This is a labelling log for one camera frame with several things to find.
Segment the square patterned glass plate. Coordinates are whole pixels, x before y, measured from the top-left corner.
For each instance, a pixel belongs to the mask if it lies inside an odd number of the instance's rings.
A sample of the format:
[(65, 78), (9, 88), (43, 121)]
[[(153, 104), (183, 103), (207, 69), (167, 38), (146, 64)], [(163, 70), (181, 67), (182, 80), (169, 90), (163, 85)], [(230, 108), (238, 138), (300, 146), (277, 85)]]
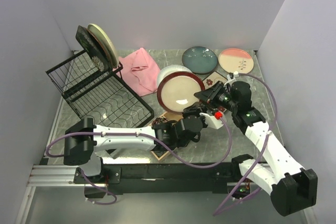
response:
[(213, 85), (215, 85), (218, 81), (225, 83), (227, 79), (225, 76), (223, 76), (219, 72), (214, 71), (210, 75), (208, 75), (206, 78), (203, 79), (203, 84), (205, 86), (205, 89), (208, 89), (212, 87)]

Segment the black ribbed plate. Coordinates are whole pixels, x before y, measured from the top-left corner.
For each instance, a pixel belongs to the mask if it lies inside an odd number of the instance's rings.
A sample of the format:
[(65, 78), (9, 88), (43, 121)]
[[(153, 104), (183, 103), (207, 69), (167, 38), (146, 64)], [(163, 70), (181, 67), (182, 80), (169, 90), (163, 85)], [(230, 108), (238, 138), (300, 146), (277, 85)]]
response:
[(204, 91), (205, 85), (195, 74), (179, 71), (168, 74), (157, 89), (157, 100), (167, 112), (182, 114), (187, 107), (198, 102), (194, 93)]

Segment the teal glazed plate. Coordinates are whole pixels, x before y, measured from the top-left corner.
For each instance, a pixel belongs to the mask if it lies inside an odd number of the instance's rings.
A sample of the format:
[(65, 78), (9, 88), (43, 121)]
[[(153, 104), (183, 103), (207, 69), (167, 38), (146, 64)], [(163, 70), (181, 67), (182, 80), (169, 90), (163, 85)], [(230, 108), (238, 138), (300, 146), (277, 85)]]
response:
[(182, 63), (195, 74), (208, 74), (215, 70), (218, 59), (212, 50), (196, 46), (183, 52)]

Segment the pink and cream plate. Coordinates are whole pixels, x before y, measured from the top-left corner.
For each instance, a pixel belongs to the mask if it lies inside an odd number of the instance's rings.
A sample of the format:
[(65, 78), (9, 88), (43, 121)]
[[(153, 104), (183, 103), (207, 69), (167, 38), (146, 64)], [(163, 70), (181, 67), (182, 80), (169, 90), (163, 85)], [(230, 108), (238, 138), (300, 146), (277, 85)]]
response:
[(254, 68), (252, 56), (238, 48), (223, 50), (218, 56), (218, 62), (226, 72), (250, 73)]

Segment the white round plate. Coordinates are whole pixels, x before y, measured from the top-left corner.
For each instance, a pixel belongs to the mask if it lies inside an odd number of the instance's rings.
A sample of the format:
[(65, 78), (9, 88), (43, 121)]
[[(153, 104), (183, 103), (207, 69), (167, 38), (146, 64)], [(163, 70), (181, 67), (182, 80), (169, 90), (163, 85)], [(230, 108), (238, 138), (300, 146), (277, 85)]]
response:
[(160, 70), (156, 84), (157, 86), (160, 85), (161, 81), (168, 75), (175, 73), (175, 72), (192, 72), (189, 68), (181, 65), (170, 65), (167, 67), (164, 67)]

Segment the black square floral plate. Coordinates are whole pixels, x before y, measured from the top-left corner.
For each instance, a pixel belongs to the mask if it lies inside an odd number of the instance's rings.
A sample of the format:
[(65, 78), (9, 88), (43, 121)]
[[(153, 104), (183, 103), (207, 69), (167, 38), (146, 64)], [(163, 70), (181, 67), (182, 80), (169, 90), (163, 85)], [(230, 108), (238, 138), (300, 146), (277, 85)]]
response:
[(106, 54), (87, 28), (78, 26), (75, 38), (100, 72), (110, 69)]

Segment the brown rimmed dark plate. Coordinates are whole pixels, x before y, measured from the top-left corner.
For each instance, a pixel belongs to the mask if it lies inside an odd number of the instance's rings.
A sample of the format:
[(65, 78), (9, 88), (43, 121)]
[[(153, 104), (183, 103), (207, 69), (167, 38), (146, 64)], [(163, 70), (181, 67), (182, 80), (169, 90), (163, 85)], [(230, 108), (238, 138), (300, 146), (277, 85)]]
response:
[(105, 58), (108, 62), (109, 69), (113, 69), (111, 56), (110, 56), (106, 46), (104, 45), (104, 43), (100, 40), (100, 38), (94, 32), (92, 32), (91, 30), (88, 30), (88, 32), (96, 39), (96, 41), (100, 45), (101, 51), (103, 51), (103, 55), (105, 56)]

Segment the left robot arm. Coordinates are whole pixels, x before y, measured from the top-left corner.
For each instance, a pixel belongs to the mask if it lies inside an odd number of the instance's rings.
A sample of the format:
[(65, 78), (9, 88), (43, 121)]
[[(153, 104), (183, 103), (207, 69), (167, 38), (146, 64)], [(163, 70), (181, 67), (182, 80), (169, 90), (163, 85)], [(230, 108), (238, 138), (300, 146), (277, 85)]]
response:
[(162, 152), (186, 147), (198, 142), (201, 130), (212, 126), (214, 116), (203, 106), (191, 106), (183, 111), (183, 117), (157, 122), (141, 128), (108, 128), (95, 125), (93, 118), (84, 118), (66, 132), (64, 164), (79, 166), (91, 182), (104, 179), (105, 170), (96, 152), (116, 149), (138, 149)]

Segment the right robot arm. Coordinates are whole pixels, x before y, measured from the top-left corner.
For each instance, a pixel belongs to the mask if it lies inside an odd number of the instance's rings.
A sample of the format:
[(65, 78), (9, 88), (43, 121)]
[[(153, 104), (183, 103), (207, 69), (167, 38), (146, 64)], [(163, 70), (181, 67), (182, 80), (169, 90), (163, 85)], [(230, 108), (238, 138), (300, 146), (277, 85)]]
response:
[(217, 82), (194, 94), (212, 109), (223, 107), (232, 113), (234, 124), (257, 147), (268, 168), (260, 159), (241, 155), (232, 160), (230, 175), (241, 182), (248, 178), (264, 190), (276, 211), (287, 216), (312, 207), (317, 201), (318, 177), (305, 169), (284, 148), (271, 131), (263, 115), (252, 106), (250, 85)]

